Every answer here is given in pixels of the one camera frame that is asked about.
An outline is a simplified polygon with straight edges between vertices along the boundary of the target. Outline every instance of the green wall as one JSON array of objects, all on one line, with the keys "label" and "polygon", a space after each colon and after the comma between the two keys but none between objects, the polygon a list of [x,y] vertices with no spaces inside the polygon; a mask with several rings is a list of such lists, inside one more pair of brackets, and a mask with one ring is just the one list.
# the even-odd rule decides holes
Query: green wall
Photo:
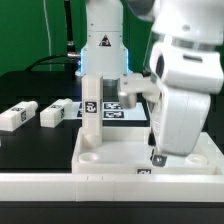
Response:
[{"label": "green wall", "polygon": [[[46,0],[53,54],[66,52],[64,0]],[[75,44],[86,42],[85,1],[71,0]],[[46,57],[48,38],[42,0],[0,1],[0,75],[23,70]],[[130,67],[141,71],[150,24],[136,19],[124,3],[124,44],[130,50]],[[62,66],[53,67],[62,70]],[[35,70],[49,70],[38,67]]]}]

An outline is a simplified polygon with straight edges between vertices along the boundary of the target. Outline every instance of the small white block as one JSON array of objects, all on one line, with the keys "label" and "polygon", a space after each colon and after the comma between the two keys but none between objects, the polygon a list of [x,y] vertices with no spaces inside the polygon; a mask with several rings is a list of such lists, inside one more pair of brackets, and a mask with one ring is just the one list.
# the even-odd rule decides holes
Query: small white block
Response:
[{"label": "small white block", "polygon": [[72,100],[57,100],[40,113],[41,127],[54,128],[65,116],[72,113]]},{"label": "small white block", "polygon": [[9,110],[0,114],[0,130],[14,131],[35,116],[38,104],[35,101],[20,102]]},{"label": "small white block", "polygon": [[85,75],[82,79],[83,144],[94,148],[102,143],[103,77]]}]

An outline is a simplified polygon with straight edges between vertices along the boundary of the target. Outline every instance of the black sticker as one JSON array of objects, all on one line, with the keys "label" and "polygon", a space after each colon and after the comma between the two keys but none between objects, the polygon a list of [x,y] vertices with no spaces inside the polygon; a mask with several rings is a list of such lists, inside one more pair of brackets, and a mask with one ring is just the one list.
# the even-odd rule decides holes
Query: black sticker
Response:
[{"label": "black sticker", "polygon": [[137,169],[137,174],[151,174],[152,170],[151,169]]},{"label": "black sticker", "polygon": [[100,111],[102,111],[102,107],[103,107],[103,99],[100,99]]},{"label": "black sticker", "polygon": [[123,111],[104,111],[104,118],[124,118]]},{"label": "black sticker", "polygon": [[111,44],[110,44],[110,41],[109,41],[107,35],[104,36],[104,38],[100,42],[99,46],[101,46],[101,47],[111,47]]},{"label": "black sticker", "polygon": [[23,122],[23,121],[25,121],[26,120],[26,111],[23,111],[22,113],[21,113],[21,121]]},{"label": "black sticker", "polygon": [[77,117],[82,117],[82,110],[79,110],[77,113]]},{"label": "black sticker", "polygon": [[23,110],[24,108],[20,108],[20,107],[14,107],[11,109],[11,111],[21,111]]},{"label": "black sticker", "polygon": [[85,112],[96,114],[97,113],[97,102],[85,102]]},{"label": "black sticker", "polygon": [[62,106],[61,105],[52,105],[51,108],[54,108],[54,109],[59,109],[61,108]]},{"label": "black sticker", "polygon": [[64,108],[61,109],[61,119],[65,116],[65,110]]},{"label": "black sticker", "polygon": [[104,104],[105,110],[121,110],[121,104],[120,103],[105,103]]}]

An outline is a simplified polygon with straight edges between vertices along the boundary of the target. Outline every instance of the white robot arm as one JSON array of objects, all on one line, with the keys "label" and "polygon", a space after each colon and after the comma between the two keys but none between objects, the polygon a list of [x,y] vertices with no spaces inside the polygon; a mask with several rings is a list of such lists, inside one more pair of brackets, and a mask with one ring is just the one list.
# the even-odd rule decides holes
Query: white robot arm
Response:
[{"label": "white robot arm", "polygon": [[[160,38],[152,50],[148,49],[147,55],[151,56],[145,60],[151,77],[133,74],[120,79],[121,104],[134,106],[133,96],[143,92],[150,105],[151,129],[158,151],[186,156],[194,149],[206,120],[210,93],[217,94],[223,85],[220,55],[214,49],[223,44],[224,1],[127,3],[139,18],[154,21],[152,32]],[[151,86],[143,90],[133,87],[136,80],[147,80]]]}]

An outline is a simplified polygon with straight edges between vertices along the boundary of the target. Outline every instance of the black cable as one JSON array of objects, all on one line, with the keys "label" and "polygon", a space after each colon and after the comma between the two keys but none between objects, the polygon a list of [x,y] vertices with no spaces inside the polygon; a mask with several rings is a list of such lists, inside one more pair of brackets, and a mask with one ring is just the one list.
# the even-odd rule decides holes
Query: black cable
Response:
[{"label": "black cable", "polygon": [[30,72],[34,67],[36,66],[40,66],[40,65],[65,65],[65,64],[74,64],[74,60],[73,61],[66,61],[66,62],[46,62],[46,63],[36,63],[33,64],[32,66],[29,66],[25,71],[26,72]]},{"label": "black cable", "polygon": [[44,58],[41,58],[41,59],[35,61],[32,65],[27,67],[24,71],[26,71],[26,72],[31,71],[32,68],[36,66],[36,64],[39,64],[39,63],[44,62],[44,61],[48,61],[48,60],[56,59],[56,58],[67,58],[67,57],[68,57],[67,54],[56,54],[56,55],[44,57]]},{"label": "black cable", "polygon": [[75,52],[76,47],[73,41],[72,30],[72,14],[70,0],[64,0],[65,17],[66,17],[66,30],[67,30],[67,52]]}]

